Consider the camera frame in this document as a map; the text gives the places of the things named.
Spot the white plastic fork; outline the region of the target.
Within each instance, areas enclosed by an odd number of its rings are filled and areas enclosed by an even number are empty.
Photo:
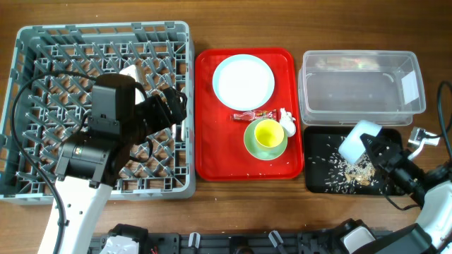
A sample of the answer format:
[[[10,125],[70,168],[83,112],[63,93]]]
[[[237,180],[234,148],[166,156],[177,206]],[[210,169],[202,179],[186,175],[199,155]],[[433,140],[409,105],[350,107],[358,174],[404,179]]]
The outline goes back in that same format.
[[[177,125],[176,124],[172,125],[172,139],[173,140],[177,139]]]

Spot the white plastic spoon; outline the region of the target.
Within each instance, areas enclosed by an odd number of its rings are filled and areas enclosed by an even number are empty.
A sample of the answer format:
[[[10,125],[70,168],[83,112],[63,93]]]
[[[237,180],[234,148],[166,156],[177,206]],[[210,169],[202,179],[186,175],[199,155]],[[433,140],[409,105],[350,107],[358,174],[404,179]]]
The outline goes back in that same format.
[[[186,121],[182,121],[181,123],[181,140],[182,142],[186,141]]]

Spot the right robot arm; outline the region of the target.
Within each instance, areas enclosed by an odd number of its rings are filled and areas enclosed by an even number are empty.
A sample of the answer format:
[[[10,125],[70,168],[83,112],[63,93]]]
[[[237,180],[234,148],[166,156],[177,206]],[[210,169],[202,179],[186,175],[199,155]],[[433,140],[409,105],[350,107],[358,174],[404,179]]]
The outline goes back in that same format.
[[[375,169],[408,194],[421,209],[413,224],[381,238],[363,226],[347,232],[341,245],[348,253],[450,253],[451,161],[424,172],[409,151],[384,138],[361,134]]]

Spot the light blue bowl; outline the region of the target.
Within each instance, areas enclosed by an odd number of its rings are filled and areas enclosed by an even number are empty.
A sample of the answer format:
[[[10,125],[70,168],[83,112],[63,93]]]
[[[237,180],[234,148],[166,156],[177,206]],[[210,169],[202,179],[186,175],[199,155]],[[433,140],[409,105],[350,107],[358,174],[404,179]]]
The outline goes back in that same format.
[[[361,120],[350,131],[344,141],[338,148],[339,154],[349,164],[356,164],[364,154],[365,148],[361,141],[362,134],[368,134],[376,137],[381,131],[382,126],[371,121]]]

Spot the white tissue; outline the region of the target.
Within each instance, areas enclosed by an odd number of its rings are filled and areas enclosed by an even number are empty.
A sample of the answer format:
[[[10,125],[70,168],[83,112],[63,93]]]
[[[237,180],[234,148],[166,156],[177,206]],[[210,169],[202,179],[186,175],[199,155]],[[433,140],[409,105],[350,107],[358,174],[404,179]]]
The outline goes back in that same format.
[[[280,108],[280,125],[284,128],[288,137],[292,137],[296,133],[295,117],[285,108]]]

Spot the red snack wrapper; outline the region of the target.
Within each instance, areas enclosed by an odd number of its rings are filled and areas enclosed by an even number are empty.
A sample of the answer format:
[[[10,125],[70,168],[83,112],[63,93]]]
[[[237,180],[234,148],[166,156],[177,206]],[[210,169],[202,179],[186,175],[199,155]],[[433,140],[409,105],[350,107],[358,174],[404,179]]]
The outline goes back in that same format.
[[[272,119],[277,120],[277,110],[250,110],[250,111],[244,111],[242,113],[234,113],[231,116],[231,119],[233,121],[255,121],[258,119]]]

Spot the yellow plastic cup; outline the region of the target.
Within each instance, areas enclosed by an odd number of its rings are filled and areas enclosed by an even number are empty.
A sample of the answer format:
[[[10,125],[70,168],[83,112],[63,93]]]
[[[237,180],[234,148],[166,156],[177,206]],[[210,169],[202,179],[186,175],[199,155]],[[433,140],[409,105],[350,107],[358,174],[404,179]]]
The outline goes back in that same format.
[[[283,143],[285,131],[279,122],[273,119],[262,119],[254,129],[256,146],[260,150],[274,150]]]

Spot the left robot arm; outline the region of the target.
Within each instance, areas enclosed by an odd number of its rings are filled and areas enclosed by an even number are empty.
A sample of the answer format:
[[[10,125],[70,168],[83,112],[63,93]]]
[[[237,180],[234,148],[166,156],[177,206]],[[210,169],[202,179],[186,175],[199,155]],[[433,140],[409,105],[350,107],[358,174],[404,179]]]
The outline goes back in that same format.
[[[137,91],[143,86],[131,76],[95,78],[88,130],[59,148],[57,193],[39,253],[86,253],[119,172],[132,159],[131,148],[186,118],[184,92],[167,87],[136,103]]]

